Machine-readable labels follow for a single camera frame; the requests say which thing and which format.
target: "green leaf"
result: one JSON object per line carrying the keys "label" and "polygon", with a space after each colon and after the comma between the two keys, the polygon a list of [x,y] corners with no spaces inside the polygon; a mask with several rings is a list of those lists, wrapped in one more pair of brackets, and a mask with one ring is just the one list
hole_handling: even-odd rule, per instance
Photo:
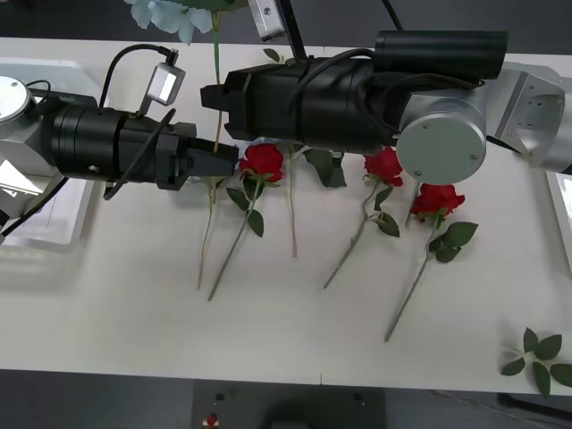
{"label": "green leaf", "polygon": [[274,61],[275,63],[280,62],[280,55],[276,51],[270,49],[269,47],[263,50],[265,51],[266,56],[270,58],[272,61]]}
{"label": "green leaf", "polygon": [[441,248],[442,241],[443,241],[443,236],[441,235],[437,237],[435,240],[433,240],[431,243],[429,243],[429,251],[431,253],[436,253]]}
{"label": "green leaf", "polygon": [[229,197],[231,197],[231,200],[234,201],[234,204],[236,204],[240,210],[242,210],[243,212],[247,211],[248,200],[244,196],[244,194],[242,193],[242,191],[240,189],[227,188],[226,193],[229,194]]}
{"label": "green leaf", "polygon": [[343,169],[341,167],[333,167],[332,175],[328,181],[328,188],[343,188],[346,186],[346,179],[343,174]]}
{"label": "green leaf", "polygon": [[389,214],[383,213],[382,218],[377,222],[377,226],[384,234],[392,237],[400,236],[400,228]]}
{"label": "green leaf", "polygon": [[265,233],[265,220],[257,210],[252,210],[248,217],[248,225],[258,237],[262,237]]}
{"label": "green leaf", "polygon": [[533,362],[534,380],[540,394],[546,400],[551,396],[551,375],[548,374],[546,366],[539,362]]}
{"label": "green leaf", "polygon": [[526,328],[524,343],[525,343],[525,353],[529,351],[534,351],[538,346],[538,336],[534,333],[532,329]]}
{"label": "green leaf", "polygon": [[562,348],[562,335],[552,335],[538,343],[534,354],[540,360],[554,359]]}
{"label": "green leaf", "polygon": [[226,179],[226,178],[223,178],[223,179],[220,179],[219,181],[217,181],[214,187],[219,189],[221,187],[221,185],[223,184],[224,179]]}
{"label": "green leaf", "polygon": [[197,9],[206,9],[211,12],[236,11],[248,6],[248,0],[173,0],[175,3],[183,4]]}
{"label": "green leaf", "polygon": [[479,225],[471,222],[455,222],[443,236],[443,244],[448,248],[465,246],[475,235]]}
{"label": "green leaf", "polygon": [[525,369],[525,359],[522,357],[520,359],[515,360],[514,362],[510,362],[506,364],[500,373],[506,376],[512,376],[520,374],[520,372]]}
{"label": "green leaf", "polygon": [[374,210],[375,211],[380,211],[380,205],[383,201],[385,201],[388,196],[391,194],[391,192],[393,191],[393,187],[390,186],[387,189],[382,190],[381,192],[378,192],[378,194],[375,196],[375,205],[374,205]]}
{"label": "green leaf", "polygon": [[257,190],[257,181],[253,181],[249,177],[245,177],[242,180],[242,185],[244,186],[244,190],[246,191],[247,197],[250,201],[253,201],[255,199],[259,199],[260,196],[262,195],[262,191],[265,190],[264,183],[260,183],[260,186],[258,186],[258,194],[257,194],[257,197],[255,198],[254,192],[255,192],[255,190]]}
{"label": "green leaf", "polygon": [[309,149],[304,152],[304,156],[314,166],[320,182],[326,188],[346,186],[343,170],[341,167],[334,168],[332,165],[332,153],[329,150]]}
{"label": "green leaf", "polygon": [[558,383],[572,387],[572,365],[553,365],[551,366],[551,375]]}
{"label": "green leaf", "polygon": [[437,257],[437,260],[439,262],[447,264],[453,259],[455,259],[455,257],[458,255],[460,251],[461,248],[441,248],[437,250],[435,256]]}

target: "red rose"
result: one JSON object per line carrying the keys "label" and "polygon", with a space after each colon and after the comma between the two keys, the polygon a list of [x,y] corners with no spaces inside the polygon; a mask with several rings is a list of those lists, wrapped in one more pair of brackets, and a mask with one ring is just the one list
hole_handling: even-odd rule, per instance
{"label": "red rose", "polygon": [[445,215],[448,215],[464,202],[465,196],[457,195],[453,185],[437,186],[424,183],[421,185],[421,193],[411,208],[411,213],[423,215],[424,213],[437,213],[442,208],[446,208]]}
{"label": "red rose", "polygon": [[256,174],[271,173],[267,181],[279,181],[282,178],[282,161],[284,157],[276,148],[276,145],[263,143],[262,145],[249,146],[244,158],[240,160],[239,167],[245,174],[251,170]]}
{"label": "red rose", "polygon": [[397,177],[403,169],[397,159],[397,154],[391,147],[386,147],[379,155],[366,156],[366,170],[386,183],[403,186],[403,180]]}

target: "rose leaf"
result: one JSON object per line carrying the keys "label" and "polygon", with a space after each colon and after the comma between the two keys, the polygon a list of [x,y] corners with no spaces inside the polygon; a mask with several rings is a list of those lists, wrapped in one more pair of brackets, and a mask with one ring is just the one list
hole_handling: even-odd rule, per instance
{"label": "rose leaf", "polygon": [[562,335],[552,335],[538,343],[534,354],[541,360],[554,359],[562,348]]}
{"label": "rose leaf", "polygon": [[340,167],[334,168],[332,165],[332,152],[329,150],[309,149],[304,152],[304,156],[306,160],[314,166],[320,178],[320,182],[322,182],[326,188],[346,186],[343,170]]}
{"label": "rose leaf", "polygon": [[431,253],[436,253],[441,248],[442,242],[443,242],[442,235],[437,237],[435,240],[431,241],[431,243],[429,243],[429,251]]}
{"label": "rose leaf", "polygon": [[374,210],[376,212],[379,212],[381,210],[380,208],[381,203],[388,198],[388,196],[391,194],[392,191],[393,187],[390,186],[389,188],[386,188],[377,193],[377,195],[375,196],[375,205],[374,205]]}
{"label": "rose leaf", "polygon": [[526,365],[525,359],[522,357],[520,359],[515,360],[514,362],[506,364],[502,368],[502,371],[500,371],[500,373],[506,376],[517,375],[520,374],[520,372],[523,369],[525,369],[525,365]]}
{"label": "rose leaf", "polygon": [[532,329],[526,328],[523,342],[525,343],[525,353],[534,351],[538,347],[538,336]]}
{"label": "rose leaf", "polygon": [[263,49],[263,51],[265,52],[266,56],[268,58],[270,58],[272,61],[274,61],[275,63],[280,62],[280,55],[276,51],[274,51],[273,49],[268,47],[266,49]]}
{"label": "rose leaf", "polygon": [[265,190],[264,183],[260,183],[260,185],[258,186],[258,194],[256,197],[254,197],[254,192],[255,190],[257,190],[257,181],[253,181],[248,176],[244,177],[244,179],[242,180],[242,185],[244,186],[244,190],[246,191],[247,197],[250,201],[259,199],[260,196],[262,195],[262,191]]}
{"label": "rose leaf", "polygon": [[265,220],[257,210],[252,210],[252,212],[250,212],[250,216],[248,217],[248,225],[258,237],[262,237],[264,235]]}
{"label": "rose leaf", "polygon": [[244,196],[244,194],[242,193],[242,191],[240,189],[227,188],[226,193],[229,194],[229,197],[231,197],[231,200],[234,201],[234,204],[236,204],[240,210],[242,210],[243,212],[247,211],[248,200]]}
{"label": "rose leaf", "polygon": [[471,222],[455,222],[443,236],[443,244],[448,248],[465,246],[475,235],[479,225]]}
{"label": "rose leaf", "polygon": [[551,375],[548,374],[548,369],[539,362],[533,362],[533,373],[540,394],[547,400],[551,396]]}
{"label": "rose leaf", "polygon": [[572,387],[572,365],[553,365],[551,366],[551,375],[558,383]]}
{"label": "rose leaf", "polygon": [[400,228],[388,213],[383,213],[382,219],[377,223],[381,232],[392,237],[400,236]]}
{"label": "rose leaf", "polygon": [[461,251],[461,248],[441,248],[437,250],[435,257],[439,262],[442,264],[447,264],[458,255]]}

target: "metal rod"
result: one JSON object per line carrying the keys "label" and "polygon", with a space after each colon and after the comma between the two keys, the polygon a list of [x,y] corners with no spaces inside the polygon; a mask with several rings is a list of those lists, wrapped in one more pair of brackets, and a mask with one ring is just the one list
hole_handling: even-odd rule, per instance
{"label": "metal rod", "polygon": [[294,59],[296,61],[307,60],[304,42],[302,41],[302,36],[300,36],[300,31],[298,29],[298,24],[296,23],[296,17],[294,16],[290,0],[276,0],[276,6],[278,7],[278,13],[280,14],[282,24],[284,24],[284,30],[286,31],[286,37],[290,42]]}

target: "round metal cap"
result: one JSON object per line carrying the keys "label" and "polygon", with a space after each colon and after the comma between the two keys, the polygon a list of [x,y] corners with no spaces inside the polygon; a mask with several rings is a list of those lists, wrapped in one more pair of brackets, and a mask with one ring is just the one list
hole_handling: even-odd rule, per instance
{"label": "round metal cap", "polygon": [[423,183],[449,185],[472,176],[486,154],[486,136],[458,114],[428,114],[410,123],[397,142],[403,170]]}
{"label": "round metal cap", "polygon": [[30,94],[19,80],[0,76],[0,123],[10,121],[28,107]]}

